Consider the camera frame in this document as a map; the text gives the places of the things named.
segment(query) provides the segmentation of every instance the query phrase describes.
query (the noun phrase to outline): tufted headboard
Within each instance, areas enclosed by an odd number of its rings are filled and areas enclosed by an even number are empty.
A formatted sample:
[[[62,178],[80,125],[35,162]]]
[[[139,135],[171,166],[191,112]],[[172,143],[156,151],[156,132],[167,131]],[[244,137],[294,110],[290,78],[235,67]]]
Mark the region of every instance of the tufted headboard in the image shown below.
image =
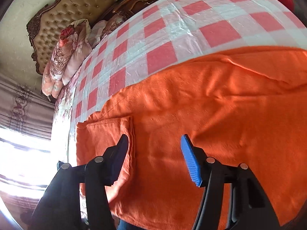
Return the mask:
[[[93,25],[114,2],[114,0],[55,0],[53,4],[47,4],[39,10],[27,24],[31,46],[34,48],[32,59],[36,62],[36,72],[43,74],[62,29],[79,19],[88,19]]]

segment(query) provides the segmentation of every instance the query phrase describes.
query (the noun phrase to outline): checkered tablecloth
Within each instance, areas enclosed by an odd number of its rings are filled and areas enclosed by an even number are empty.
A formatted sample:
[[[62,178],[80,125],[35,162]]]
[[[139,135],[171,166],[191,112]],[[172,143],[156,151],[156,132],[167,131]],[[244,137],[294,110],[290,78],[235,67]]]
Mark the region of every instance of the checkered tablecloth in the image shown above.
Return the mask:
[[[188,59],[255,45],[307,49],[307,29],[277,0],[153,3],[104,38],[84,61],[73,100],[71,141],[76,124],[100,111],[121,88]]]

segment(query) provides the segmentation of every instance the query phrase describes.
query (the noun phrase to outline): silver screw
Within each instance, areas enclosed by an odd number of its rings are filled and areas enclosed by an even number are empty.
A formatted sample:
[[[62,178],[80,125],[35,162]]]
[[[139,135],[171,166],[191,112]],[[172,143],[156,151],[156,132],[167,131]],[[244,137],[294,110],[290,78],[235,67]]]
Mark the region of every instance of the silver screw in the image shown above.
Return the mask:
[[[214,159],[213,157],[208,157],[208,158],[206,159],[206,161],[207,161],[208,163],[214,163],[214,162],[215,162],[215,159]]]
[[[241,163],[240,164],[240,167],[244,170],[247,170],[248,169],[248,165],[246,163]]]
[[[61,168],[63,169],[63,170],[66,170],[66,169],[68,169],[70,167],[70,164],[69,163],[64,163],[64,164],[62,164],[62,166],[61,166]]]
[[[97,163],[101,163],[102,161],[103,161],[103,157],[102,156],[97,156],[95,158],[95,162],[97,162]]]

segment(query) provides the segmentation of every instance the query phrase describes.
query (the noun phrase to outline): brown leather upholstery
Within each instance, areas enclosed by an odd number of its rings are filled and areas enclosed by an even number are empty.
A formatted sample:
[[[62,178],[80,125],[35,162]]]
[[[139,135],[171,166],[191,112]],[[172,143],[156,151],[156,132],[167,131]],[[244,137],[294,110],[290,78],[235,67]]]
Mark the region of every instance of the brown leather upholstery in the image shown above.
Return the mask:
[[[114,0],[61,0],[54,8],[44,13],[40,30],[34,38],[39,71],[43,73],[63,28],[79,19],[94,23]]]

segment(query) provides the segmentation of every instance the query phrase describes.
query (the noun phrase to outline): orange fabric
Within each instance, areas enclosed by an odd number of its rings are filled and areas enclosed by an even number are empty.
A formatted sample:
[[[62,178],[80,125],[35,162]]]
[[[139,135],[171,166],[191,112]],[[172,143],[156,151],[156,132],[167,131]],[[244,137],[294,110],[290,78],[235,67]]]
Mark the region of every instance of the orange fabric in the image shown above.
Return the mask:
[[[119,191],[109,199],[113,213],[145,229],[190,230],[203,190],[181,153],[180,137],[188,134],[223,164],[247,163],[283,225],[307,199],[306,103],[305,50],[244,47],[199,57],[122,89],[79,123],[78,164],[126,133],[130,166],[120,187],[108,189]],[[133,124],[122,123],[128,119]]]

